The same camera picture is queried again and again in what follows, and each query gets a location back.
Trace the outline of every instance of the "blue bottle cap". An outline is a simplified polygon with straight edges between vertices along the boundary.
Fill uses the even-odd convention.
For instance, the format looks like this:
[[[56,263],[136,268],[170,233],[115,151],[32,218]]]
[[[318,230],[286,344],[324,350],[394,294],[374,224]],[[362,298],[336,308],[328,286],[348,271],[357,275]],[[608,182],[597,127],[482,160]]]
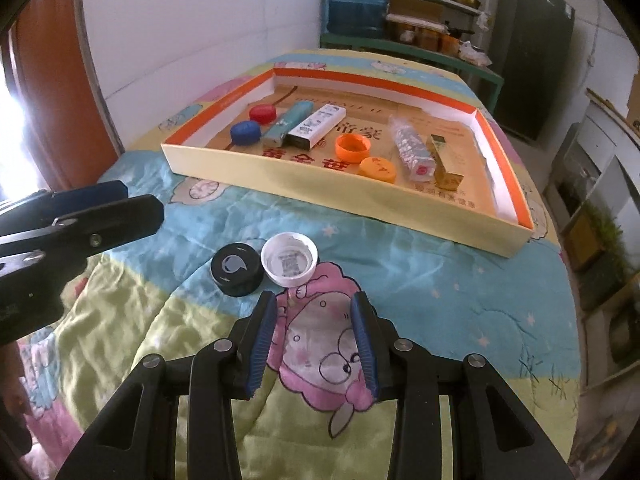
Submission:
[[[249,146],[260,140],[260,124],[256,121],[242,121],[231,127],[231,141],[238,146]]]

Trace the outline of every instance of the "pink cartoon sheep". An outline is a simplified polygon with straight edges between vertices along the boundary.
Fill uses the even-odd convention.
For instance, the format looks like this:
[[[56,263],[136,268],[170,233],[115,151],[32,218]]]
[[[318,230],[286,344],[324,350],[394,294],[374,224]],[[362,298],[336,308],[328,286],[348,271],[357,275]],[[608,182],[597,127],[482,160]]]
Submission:
[[[333,412],[332,438],[347,427],[353,412],[373,404],[351,327],[351,297],[359,290],[339,266],[324,262],[306,285],[277,296],[278,321],[267,363],[312,408]]]

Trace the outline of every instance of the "refrigerator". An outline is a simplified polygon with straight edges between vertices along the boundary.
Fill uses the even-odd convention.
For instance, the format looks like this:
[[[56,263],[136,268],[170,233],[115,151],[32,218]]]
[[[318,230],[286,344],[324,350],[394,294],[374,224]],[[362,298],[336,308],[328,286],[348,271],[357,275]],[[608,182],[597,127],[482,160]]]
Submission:
[[[575,9],[564,0],[498,0],[490,68],[504,78],[494,111],[503,130],[536,140],[569,53]]]

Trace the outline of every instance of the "red bottle cap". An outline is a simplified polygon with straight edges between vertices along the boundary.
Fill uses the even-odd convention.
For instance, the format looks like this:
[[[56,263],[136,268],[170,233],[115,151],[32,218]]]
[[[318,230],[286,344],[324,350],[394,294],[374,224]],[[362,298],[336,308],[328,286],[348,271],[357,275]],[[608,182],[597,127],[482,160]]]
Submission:
[[[268,124],[276,120],[276,107],[273,105],[255,105],[249,110],[249,119],[259,124]]]

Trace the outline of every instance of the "screw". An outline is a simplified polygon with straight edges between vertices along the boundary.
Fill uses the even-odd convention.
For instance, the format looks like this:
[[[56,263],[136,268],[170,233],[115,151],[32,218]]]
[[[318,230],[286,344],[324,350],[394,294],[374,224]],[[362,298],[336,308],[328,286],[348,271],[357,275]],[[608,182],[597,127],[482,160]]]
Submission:
[[[158,354],[149,354],[142,359],[142,365],[145,368],[155,368],[160,364],[160,356]]]
[[[396,339],[396,342],[394,343],[394,348],[401,352],[408,352],[413,347],[414,347],[414,344],[408,339],[404,339],[404,338]]]
[[[480,354],[471,354],[466,360],[473,368],[482,368],[486,364],[486,359]]]
[[[44,251],[36,249],[35,251],[31,251],[23,258],[23,262],[26,264],[35,264],[43,259],[45,256]]]
[[[93,248],[100,247],[101,243],[102,243],[102,237],[100,235],[92,234],[91,236],[89,236],[89,245],[91,245],[91,247]]]
[[[216,352],[227,352],[231,350],[231,347],[234,344],[229,339],[218,339],[215,343],[213,343],[213,349]]]

